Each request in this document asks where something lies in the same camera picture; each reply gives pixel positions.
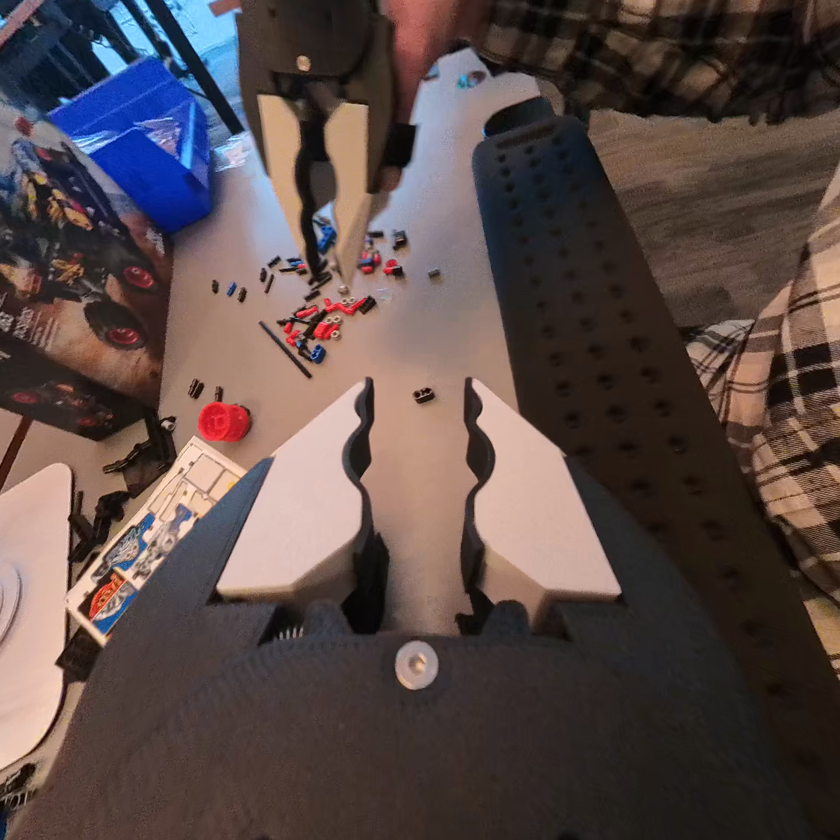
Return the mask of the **black toy set box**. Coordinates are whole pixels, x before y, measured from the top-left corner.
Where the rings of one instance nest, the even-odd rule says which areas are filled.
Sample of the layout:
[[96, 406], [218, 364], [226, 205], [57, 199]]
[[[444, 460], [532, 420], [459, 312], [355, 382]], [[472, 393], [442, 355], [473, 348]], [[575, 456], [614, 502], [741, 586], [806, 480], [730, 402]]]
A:
[[2, 408], [94, 441], [156, 411], [171, 245], [69, 137], [2, 98]]

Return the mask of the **person's right forearm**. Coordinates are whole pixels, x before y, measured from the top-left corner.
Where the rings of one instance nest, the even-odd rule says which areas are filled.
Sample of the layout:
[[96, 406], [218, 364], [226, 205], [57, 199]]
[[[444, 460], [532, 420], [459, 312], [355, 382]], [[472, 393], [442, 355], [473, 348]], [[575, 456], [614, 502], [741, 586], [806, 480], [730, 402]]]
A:
[[592, 110], [779, 124], [838, 110], [838, 1], [497, 1], [477, 54]]

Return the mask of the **colourful sticker sheet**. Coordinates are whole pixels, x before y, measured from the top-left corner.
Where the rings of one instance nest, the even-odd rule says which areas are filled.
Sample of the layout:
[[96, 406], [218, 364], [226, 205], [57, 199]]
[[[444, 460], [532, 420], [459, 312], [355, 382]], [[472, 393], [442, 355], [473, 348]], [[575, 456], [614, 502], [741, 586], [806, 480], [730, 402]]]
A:
[[66, 611], [100, 647], [166, 557], [245, 469], [193, 436], [128, 524], [66, 595]]

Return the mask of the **person's right hand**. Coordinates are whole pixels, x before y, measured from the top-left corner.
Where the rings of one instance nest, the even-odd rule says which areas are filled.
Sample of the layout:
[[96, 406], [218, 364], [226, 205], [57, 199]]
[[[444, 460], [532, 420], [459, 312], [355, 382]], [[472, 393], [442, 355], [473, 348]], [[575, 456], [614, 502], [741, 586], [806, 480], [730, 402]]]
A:
[[393, 26], [394, 119], [408, 124], [427, 72], [457, 43], [477, 43], [490, 1], [386, 1], [381, 10]]

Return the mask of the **black studded plate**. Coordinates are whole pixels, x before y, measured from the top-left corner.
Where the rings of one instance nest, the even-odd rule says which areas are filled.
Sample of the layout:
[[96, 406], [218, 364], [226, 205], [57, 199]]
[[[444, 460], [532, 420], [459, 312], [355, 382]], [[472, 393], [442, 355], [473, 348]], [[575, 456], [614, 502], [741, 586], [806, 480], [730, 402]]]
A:
[[66, 683], [84, 683], [89, 679], [102, 648], [84, 627], [70, 637], [56, 660]]

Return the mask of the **red toy wheel hub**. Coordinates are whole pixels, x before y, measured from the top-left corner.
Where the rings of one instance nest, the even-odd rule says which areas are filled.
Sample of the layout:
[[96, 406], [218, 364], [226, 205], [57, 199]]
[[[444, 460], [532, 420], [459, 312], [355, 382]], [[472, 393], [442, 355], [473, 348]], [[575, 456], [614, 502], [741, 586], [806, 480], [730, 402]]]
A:
[[209, 443], [237, 443], [251, 428], [251, 413], [239, 404], [210, 402], [197, 418], [197, 432]]

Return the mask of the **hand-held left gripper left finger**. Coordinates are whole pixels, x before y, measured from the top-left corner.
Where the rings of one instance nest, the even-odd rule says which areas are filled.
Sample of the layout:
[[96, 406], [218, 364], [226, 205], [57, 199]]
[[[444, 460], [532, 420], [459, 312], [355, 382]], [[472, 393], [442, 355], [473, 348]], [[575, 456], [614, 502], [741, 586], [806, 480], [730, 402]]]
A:
[[389, 554], [362, 481], [374, 420], [365, 377], [259, 465], [265, 474], [216, 584], [220, 596], [298, 613], [332, 601], [356, 633], [380, 630]]

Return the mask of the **pile of small red pieces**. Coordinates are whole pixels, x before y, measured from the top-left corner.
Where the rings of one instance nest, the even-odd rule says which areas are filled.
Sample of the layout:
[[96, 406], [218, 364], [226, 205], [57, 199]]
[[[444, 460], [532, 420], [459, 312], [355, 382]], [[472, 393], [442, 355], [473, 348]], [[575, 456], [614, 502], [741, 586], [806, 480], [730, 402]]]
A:
[[[305, 281], [306, 289], [301, 305], [280, 318], [276, 325], [292, 352], [308, 364], [320, 364], [327, 355], [328, 342], [342, 338], [344, 321], [360, 314], [372, 312], [378, 305], [374, 295], [364, 291], [353, 292], [340, 280], [340, 271], [334, 254], [337, 232], [332, 220], [317, 214], [314, 222], [319, 228], [318, 250], [325, 258], [325, 270], [320, 279], [311, 279], [309, 269], [301, 256], [269, 259], [259, 270], [259, 284], [265, 293], [272, 290], [281, 276], [298, 277]], [[392, 279], [405, 277], [403, 264], [396, 254], [410, 245], [407, 231], [394, 227], [389, 231], [369, 229], [364, 238], [357, 273], [373, 277], [378, 273]]]

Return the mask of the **black metal frame bar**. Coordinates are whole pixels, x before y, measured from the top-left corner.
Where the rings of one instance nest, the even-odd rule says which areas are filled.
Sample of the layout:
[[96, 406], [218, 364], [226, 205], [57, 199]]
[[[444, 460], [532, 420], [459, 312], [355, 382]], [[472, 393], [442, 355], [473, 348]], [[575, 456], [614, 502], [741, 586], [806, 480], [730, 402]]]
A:
[[145, 1], [145, 3], [150, 9], [152, 17], [161, 26], [165, 36], [179, 54], [189, 75], [195, 78], [205, 99], [211, 103], [226, 129], [231, 134], [242, 133], [245, 127], [219, 88], [213, 75], [204, 65], [202, 58], [178, 23], [168, 3], [166, 1]]

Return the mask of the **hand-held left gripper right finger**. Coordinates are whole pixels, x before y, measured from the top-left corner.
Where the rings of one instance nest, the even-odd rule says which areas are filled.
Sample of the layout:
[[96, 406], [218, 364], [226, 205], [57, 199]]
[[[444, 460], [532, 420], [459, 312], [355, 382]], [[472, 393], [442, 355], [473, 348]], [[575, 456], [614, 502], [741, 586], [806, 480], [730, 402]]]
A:
[[465, 500], [460, 568], [477, 633], [495, 606], [516, 602], [533, 631], [556, 603], [616, 603], [622, 588], [555, 443], [475, 377], [465, 380]]

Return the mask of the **blue storage bin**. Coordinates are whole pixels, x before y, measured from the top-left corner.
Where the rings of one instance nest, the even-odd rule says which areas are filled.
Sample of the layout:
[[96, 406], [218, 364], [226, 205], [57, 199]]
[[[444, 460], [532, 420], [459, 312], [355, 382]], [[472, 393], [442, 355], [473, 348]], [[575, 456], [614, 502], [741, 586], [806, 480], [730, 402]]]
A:
[[48, 117], [161, 230], [173, 234], [209, 215], [207, 118], [160, 60], [132, 63]]

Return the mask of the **large black frame assembly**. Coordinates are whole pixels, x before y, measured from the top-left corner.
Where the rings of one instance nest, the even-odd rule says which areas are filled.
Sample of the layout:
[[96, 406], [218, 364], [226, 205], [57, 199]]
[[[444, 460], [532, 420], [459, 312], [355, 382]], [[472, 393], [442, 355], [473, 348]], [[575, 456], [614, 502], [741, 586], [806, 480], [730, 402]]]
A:
[[169, 433], [161, 427], [161, 420], [165, 417], [151, 410], [144, 411], [146, 439], [133, 446], [126, 456], [101, 469], [104, 475], [120, 474], [132, 498], [140, 496], [174, 465], [174, 431]]

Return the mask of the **black dimpled foam pad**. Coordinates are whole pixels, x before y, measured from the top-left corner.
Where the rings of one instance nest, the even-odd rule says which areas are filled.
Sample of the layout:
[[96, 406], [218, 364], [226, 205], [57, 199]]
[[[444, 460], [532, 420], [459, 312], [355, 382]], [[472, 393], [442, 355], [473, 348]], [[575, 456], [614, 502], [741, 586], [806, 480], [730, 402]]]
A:
[[837, 678], [584, 128], [487, 135], [472, 163], [520, 413], [652, 550], [628, 565], [662, 581], [643, 584], [674, 614], [654, 629], [676, 641], [702, 604], [817, 838], [838, 838]]

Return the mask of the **black angled beam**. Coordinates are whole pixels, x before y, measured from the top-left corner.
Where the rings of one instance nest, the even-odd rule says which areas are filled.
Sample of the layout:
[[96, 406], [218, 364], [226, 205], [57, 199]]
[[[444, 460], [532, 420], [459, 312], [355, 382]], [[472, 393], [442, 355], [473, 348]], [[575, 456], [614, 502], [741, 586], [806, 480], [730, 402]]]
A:
[[13, 812], [22, 807], [31, 795], [31, 781], [38, 771], [36, 763], [27, 762], [1, 783], [1, 812]]

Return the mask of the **grey desk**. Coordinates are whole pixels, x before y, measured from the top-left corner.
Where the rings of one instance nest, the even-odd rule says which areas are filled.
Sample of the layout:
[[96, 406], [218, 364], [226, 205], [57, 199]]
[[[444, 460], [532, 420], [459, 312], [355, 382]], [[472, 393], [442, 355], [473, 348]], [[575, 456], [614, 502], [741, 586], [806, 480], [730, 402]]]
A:
[[[455, 616], [469, 609], [459, 567], [464, 506], [474, 477], [466, 466], [464, 383], [474, 376], [516, 405], [507, 345], [476, 199], [471, 158], [486, 120], [529, 99], [536, 83], [522, 75], [488, 76], [467, 49], [442, 58], [438, 77], [417, 96], [415, 150], [374, 229], [404, 228], [396, 257], [405, 277], [356, 276], [353, 292], [393, 300], [344, 322], [344, 336], [308, 380], [260, 329], [302, 301], [306, 283], [281, 276], [265, 293], [259, 270], [298, 252], [249, 140], [241, 165], [214, 174], [215, 205], [175, 237], [174, 276], [165, 342], [160, 411], [174, 415], [175, 446], [196, 433], [200, 405], [221, 385], [254, 418], [245, 439], [217, 448], [245, 469], [268, 456], [365, 376], [374, 382], [372, 463], [363, 483], [374, 525], [390, 554], [384, 629], [456, 635]], [[430, 280], [427, 271], [440, 268]], [[214, 295], [211, 282], [219, 282]], [[232, 281], [237, 290], [225, 291]], [[237, 302], [240, 288], [248, 289]], [[205, 383], [193, 400], [193, 379]], [[418, 405], [413, 392], [434, 389]]]

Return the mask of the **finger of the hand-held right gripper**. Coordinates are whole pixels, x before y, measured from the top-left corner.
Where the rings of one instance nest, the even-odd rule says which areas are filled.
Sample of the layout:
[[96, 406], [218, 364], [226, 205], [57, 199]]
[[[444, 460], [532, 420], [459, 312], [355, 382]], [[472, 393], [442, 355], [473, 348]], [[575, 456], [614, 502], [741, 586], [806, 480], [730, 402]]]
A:
[[324, 113], [310, 93], [260, 93], [257, 103], [266, 173], [310, 278], [320, 279], [326, 262], [314, 217], [329, 203]]
[[335, 187], [332, 218], [337, 238], [333, 250], [347, 286], [357, 269], [373, 203], [368, 172], [368, 118], [365, 105], [342, 101], [324, 126], [325, 151]]

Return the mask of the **white book stand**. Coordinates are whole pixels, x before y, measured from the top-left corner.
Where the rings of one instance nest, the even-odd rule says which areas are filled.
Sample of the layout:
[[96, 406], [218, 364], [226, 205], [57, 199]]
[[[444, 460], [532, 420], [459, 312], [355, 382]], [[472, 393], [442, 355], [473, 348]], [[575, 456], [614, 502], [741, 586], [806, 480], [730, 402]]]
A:
[[72, 474], [56, 463], [1, 496], [1, 768], [31, 753], [65, 693]]

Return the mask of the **black holed frame pieces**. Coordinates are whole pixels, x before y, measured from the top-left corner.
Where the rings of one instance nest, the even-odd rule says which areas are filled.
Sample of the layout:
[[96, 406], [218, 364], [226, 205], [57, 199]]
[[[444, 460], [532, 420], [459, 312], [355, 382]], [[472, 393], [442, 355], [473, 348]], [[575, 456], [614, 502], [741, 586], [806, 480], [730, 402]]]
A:
[[83, 491], [75, 490], [70, 505], [70, 535], [77, 540], [69, 553], [70, 564], [86, 560], [94, 550], [106, 542], [112, 524], [123, 519], [125, 505], [132, 496], [126, 490], [117, 490], [101, 496], [95, 507], [92, 522], [81, 512], [83, 498]]

